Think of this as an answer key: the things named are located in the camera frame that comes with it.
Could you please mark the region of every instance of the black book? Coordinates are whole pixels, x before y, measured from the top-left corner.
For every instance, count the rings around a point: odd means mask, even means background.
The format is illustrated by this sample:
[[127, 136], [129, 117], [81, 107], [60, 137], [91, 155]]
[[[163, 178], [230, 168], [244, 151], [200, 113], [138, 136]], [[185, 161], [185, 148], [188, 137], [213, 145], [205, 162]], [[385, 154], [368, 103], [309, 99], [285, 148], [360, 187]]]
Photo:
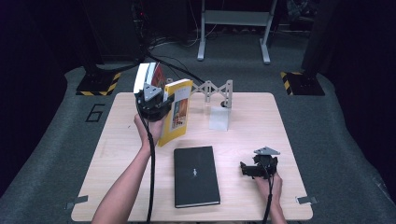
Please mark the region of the black book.
[[212, 147], [177, 148], [175, 207], [219, 204], [219, 184]]

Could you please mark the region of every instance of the wooden table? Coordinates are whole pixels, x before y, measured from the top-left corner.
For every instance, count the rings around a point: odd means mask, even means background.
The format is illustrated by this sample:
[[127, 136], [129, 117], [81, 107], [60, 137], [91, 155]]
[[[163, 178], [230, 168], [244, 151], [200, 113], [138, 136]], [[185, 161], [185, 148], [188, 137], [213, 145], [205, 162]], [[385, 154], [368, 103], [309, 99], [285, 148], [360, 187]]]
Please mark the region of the wooden table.
[[[278, 155], [278, 172], [283, 178], [281, 205], [287, 220], [308, 220], [310, 204], [298, 204], [306, 196], [290, 142], [271, 93], [233, 93], [228, 131], [209, 130], [210, 106], [222, 101], [214, 94], [205, 103], [201, 93], [191, 97], [187, 133], [156, 149], [156, 178], [151, 221], [248, 221], [262, 220], [265, 203], [257, 185], [242, 175], [240, 161], [254, 165], [253, 150], [271, 147]], [[140, 148], [134, 95], [119, 93], [108, 115], [79, 197], [88, 201], [75, 205], [72, 218], [90, 221], [108, 189], [128, 166]], [[175, 208], [173, 150], [177, 147], [213, 146], [219, 180], [220, 205]], [[129, 220], [145, 221], [149, 208], [150, 161]]]

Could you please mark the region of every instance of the metal clamp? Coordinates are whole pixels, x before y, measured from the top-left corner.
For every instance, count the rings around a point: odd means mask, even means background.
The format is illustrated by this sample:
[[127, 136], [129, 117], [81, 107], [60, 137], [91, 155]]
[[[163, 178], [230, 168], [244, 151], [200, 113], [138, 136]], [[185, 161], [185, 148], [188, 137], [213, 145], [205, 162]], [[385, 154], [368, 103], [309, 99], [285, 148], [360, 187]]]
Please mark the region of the metal clamp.
[[194, 90], [191, 94], [196, 92], [201, 92], [205, 95], [205, 102], [210, 102], [210, 96], [215, 94], [216, 92], [220, 93], [224, 97], [224, 101], [221, 103], [221, 106], [231, 108], [233, 102], [233, 81], [227, 80], [227, 82], [221, 87], [215, 86], [211, 81], [206, 81], [201, 86], [197, 86], [195, 84], [192, 85]]
[[318, 203], [317, 198], [315, 197], [296, 197], [296, 202], [299, 204], [303, 204], [303, 203], [309, 203], [309, 204], [313, 204], [313, 203]]
[[280, 155], [280, 152], [270, 147], [262, 147], [260, 149], [254, 150], [254, 153], [258, 155]]
[[88, 201], [88, 195], [78, 197], [73, 202], [66, 203], [64, 210], [72, 209], [76, 203], [85, 203], [87, 201]]

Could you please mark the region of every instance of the black cable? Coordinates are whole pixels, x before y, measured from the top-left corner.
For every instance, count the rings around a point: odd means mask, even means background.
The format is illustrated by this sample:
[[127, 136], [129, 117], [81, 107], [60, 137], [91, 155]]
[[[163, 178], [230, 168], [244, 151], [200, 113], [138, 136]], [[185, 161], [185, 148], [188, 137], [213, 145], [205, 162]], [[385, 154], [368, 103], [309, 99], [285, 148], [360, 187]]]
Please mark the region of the black cable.
[[153, 60], [156, 61], [156, 62], [162, 63], [162, 64], [164, 64], [164, 65], [166, 65], [166, 66], [168, 66], [168, 67], [175, 68], [176, 70], [178, 70], [178, 71], [180, 71], [180, 72], [183, 72], [183, 73], [189, 75], [190, 77], [195, 78], [197, 81], [201, 82], [201, 84], [205, 83], [203, 80], [201, 80], [198, 76], [194, 75], [193, 73], [191, 73], [191, 72], [189, 72], [189, 71], [187, 71], [187, 70], [184, 70], [184, 69], [182, 69], [182, 68], [179, 68], [179, 67], [177, 67], [177, 66], [174, 66], [174, 65], [172, 65], [171, 63], [167, 63], [166, 61], [163, 61], [163, 60], [161, 60], [161, 59], [159, 59], [159, 58], [156, 58], [156, 57], [154, 57], [154, 56], [153, 56], [151, 53], [149, 53], [149, 52], [147, 52], [147, 56], [150, 57], [151, 59], [153, 59]]
[[148, 217], [147, 223], [151, 221], [151, 213], [152, 213], [152, 203], [154, 200], [154, 180], [155, 180], [155, 146], [154, 146], [154, 139], [152, 138], [152, 134], [149, 131], [149, 121], [148, 123], [145, 122], [143, 116], [139, 110], [138, 101], [136, 98], [136, 109], [137, 113], [139, 114], [139, 118], [142, 120], [143, 126], [148, 133], [148, 141], [149, 141], [149, 149], [151, 154], [151, 173], [150, 173], [150, 187], [149, 187], [149, 201], [148, 201]]
[[268, 176], [268, 188], [269, 188], [269, 194], [268, 194], [268, 200], [267, 200], [267, 207], [265, 208], [265, 214], [264, 218], [262, 219], [262, 224], [265, 224], [267, 222], [268, 216], [270, 214], [270, 208], [271, 208], [271, 201], [272, 201], [272, 188], [274, 185], [274, 176], [272, 176], [273, 181], [271, 182], [271, 176], [268, 175], [267, 170], [264, 168], [264, 171], [266, 175]]
[[173, 70], [173, 68], [169, 67], [169, 69], [175, 74], [175, 76], [178, 77], [178, 79], [181, 79], [181, 77], [175, 72], [175, 70]]
[[164, 56], [164, 55], [158, 55], [158, 54], [156, 54], [155, 57], [167, 58], [167, 59], [175, 60], [175, 61], [177, 61], [178, 63], [180, 63], [180, 64], [184, 67], [184, 69], [185, 69], [186, 71], [189, 71], [189, 69], [187, 68], [187, 66], [184, 65], [184, 63], [182, 63], [182, 62], [181, 62], [179, 59], [177, 59], [177, 58], [173, 58], [173, 57], [169, 57], [169, 56]]

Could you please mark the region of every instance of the human arm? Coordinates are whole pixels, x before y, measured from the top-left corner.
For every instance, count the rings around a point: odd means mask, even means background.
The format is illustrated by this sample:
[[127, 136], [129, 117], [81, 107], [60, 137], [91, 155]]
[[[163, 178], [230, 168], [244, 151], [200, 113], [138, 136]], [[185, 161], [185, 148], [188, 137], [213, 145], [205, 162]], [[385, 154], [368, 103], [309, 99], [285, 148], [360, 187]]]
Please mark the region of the human arm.
[[[255, 177], [257, 186], [259, 187], [260, 195], [262, 199], [268, 203], [268, 195], [270, 193], [268, 179], [263, 179], [262, 177]], [[283, 210], [280, 206], [280, 195], [282, 194], [282, 184], [283, 180], [276, 172], [274, 174], [274, 185], [272, 189], [272, 201], [270, 207], [270, 218], [273, 224], [283, 224], [287, 223], [285, 217], [283, 216]]]
[[[142, 146], [99, 204], [92, 223], [126, 223], [134, 206], [151, 156], [148, 133], [138, 115], [134, 116], [134, 124], [139, 132]], [[156, 145], [163, 129], [163, 119], [149, 122], [148, 128]]]

